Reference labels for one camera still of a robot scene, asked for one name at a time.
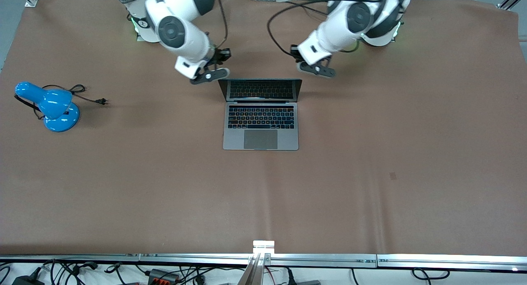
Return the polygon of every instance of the lamp base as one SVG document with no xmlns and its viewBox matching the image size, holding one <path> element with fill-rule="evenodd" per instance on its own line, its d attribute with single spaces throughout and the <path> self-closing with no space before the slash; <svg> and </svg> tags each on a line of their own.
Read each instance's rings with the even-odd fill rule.
<svg viewBox="0 0 527 285">
<path fill-rule="evenodd" d="M 46 129 L 54 131 L 55 133 L 60 133 L 72 128 L 79 120 L 81 112 L 79 111 L 79 107 L 74 103 L 71 103 L 70 108 L 68 108 L 67 111 L 69 112 L 68 114 L 62 114 L 57 119 L 49 119 L 45 117 L 44 126 Z"/>
</svg>

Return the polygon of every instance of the open laptop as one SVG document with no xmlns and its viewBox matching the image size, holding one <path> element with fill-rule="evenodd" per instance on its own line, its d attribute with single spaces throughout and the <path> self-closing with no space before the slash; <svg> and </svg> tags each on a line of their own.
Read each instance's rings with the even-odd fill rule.
<svg viewBox="0 0 527 285">
<path fill-rule="evenodd" d="M 301 79 L 221 79 L 224 150 L 298 150 Z"/>
</svg>

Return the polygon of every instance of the white robotic arm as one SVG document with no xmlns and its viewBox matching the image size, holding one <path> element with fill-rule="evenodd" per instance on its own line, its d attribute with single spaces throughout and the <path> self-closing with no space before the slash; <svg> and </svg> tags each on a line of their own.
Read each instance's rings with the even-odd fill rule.
<svg viewBox="0 0 527 285">
<path fill-rule="evenodd" d="M 335 0 L 328 2 L 328 17 L 297 47 L 297 67 L 325 77 L 334 77 L 335 71 L 321 62 L 353 42 L 363 40 L 374 46 L 387 45 L 397 35 L 401 18 L 410 0 Z"/>
<path fill-rule="evenodd" d="M 226 78 L 226 68 L 209 70 L 230 58 L 229 49 L 218 49 L 191 21 L 209 12 L 214 0 L 147 0 L 145 6 L 160 44 L 178 55 L 175 69 L 192 84 Z"/>
<path fill-rule="evenodd" d="M 139 33 L 141 38 L 152 43 L 159 42 L 156 32 L 154 32 L 154 29 L 147 20 L 145 1 L 146 0 L 119 0 L 119 2 L 124 4 L 128 13 L 130 13 L 135 25 L 135 30 Z"/>
</svg>

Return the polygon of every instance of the brown tablecloth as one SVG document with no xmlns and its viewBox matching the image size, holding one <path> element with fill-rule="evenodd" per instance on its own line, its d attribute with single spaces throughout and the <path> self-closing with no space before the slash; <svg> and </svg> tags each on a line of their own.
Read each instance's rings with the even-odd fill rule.
<svg viewBox="0 0 527 285">
<path fill-rule="evenodd" d="M 286 4 L 224 0 L 231 78 L 301 78 L 300 149 L 222 149 L 217 83 L 192 86 L 136 42 L 117 0 L 39 0 L 1 73 L 0 253 L 250 252 L 527 255 L 527 72 L 515 13 L 414 0 L 396 43 L 299 73 L 267 36 Z M 322 4 L 314 7 L 323 9 Z M 218 7 L 196 19 L 223 37 Z M 273 23 L 286 48 L 319 21 Z M 84 84 L 78 124 L 51 133 L 19 81 Z"/>
</svg>

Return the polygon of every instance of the laptop screen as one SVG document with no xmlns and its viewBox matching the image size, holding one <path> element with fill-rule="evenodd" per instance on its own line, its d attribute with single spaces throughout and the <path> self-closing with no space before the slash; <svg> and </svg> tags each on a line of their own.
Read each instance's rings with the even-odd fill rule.
<svg viewBox="0 0 527 285">
<path fill-rule="evenodd" d="M 218 80 L 225 100 L 296 102 L 301 79 L 222 79 Z"/>
</svg>

